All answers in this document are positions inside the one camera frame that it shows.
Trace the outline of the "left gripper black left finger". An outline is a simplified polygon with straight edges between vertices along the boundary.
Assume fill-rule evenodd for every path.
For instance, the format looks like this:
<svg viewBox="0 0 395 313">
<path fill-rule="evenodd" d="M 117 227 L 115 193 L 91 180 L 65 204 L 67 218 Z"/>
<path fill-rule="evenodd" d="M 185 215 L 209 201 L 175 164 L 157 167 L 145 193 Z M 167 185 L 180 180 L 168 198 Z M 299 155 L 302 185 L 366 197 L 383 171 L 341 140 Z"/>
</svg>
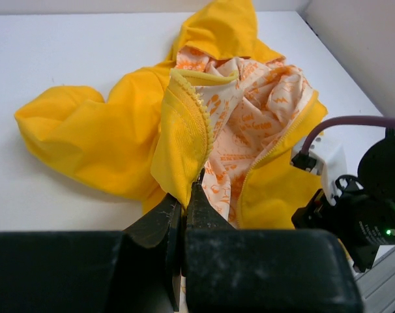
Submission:
<svg viewBox="0 0 395 313">
<path fill-rule="evenodd" d="M 181 205 L 122 231 L 0 232 L 0 312 L 176 312 Z"/>
</svg>

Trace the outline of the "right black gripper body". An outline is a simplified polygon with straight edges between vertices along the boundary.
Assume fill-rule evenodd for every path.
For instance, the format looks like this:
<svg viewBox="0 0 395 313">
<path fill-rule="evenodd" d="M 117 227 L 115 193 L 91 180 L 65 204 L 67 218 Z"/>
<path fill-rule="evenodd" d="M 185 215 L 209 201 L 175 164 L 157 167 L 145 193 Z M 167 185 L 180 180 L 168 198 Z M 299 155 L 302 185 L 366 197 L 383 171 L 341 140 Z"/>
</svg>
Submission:
<svg viewBox="0 0 395 313">
<path fill-rule="evenodd" d="M 395 203 L 361 190 L 345 191 L 331 205 L 320 189 L 291 221 L 296 229 L 322 229 L 337 236 L 358 273 L 372 268 L 380 246 L 395 245 Z"/>
</svg>

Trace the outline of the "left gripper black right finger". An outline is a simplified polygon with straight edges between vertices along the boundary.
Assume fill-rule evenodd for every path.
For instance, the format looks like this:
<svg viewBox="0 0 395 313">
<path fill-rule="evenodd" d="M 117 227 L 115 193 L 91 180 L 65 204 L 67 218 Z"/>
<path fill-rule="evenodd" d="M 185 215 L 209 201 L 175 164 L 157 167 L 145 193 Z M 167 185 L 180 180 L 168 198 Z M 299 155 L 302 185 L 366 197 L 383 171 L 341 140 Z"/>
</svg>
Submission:
<svg viewBox="0 0 395 313">
<path fill-rule="evenodd" d="M 345 252 L 323 230 L 237 230 L 192 185 L 184 235 L 190 312 L 362 312 Z"/>
</svg>

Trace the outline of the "yellow jacket with patterned lining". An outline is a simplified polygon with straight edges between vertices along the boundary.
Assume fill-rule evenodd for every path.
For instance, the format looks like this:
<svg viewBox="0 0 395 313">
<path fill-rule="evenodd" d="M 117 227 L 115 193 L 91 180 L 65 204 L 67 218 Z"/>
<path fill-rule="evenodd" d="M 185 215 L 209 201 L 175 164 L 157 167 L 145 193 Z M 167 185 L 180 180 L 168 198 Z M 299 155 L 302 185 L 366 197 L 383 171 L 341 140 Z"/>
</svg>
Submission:
<svg viewBox="0 0 395 313">
<path fill-rule="evenodd" d="M 186 207 L 202 178 L 232 225 L 290 229 L 321 186 L 291 165 L 291 149 L 326 114 L 302 70 L 258 39 L 252 2 L 213 1 L 182 24 L 163 62 L 126 74 L 108 98 L 52 87 L 15 119 L 43 163 L 144 212 L 166 194 Z"/>
</svg>

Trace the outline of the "aluminium rail front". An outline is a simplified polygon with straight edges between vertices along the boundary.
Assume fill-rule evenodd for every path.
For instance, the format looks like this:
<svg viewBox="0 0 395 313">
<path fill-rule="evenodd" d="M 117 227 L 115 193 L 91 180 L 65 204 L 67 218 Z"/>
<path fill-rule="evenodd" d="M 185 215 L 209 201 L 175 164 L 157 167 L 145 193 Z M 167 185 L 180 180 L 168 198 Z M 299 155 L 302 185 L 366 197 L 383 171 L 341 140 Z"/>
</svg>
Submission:
<svg viewBox="0 0 395 313">
<path fill-rule="evenodd" d="M 381 246 L 373 267 L 353 275 L 365 312 L 395 312 L 395 246 Z"/>
</svg>

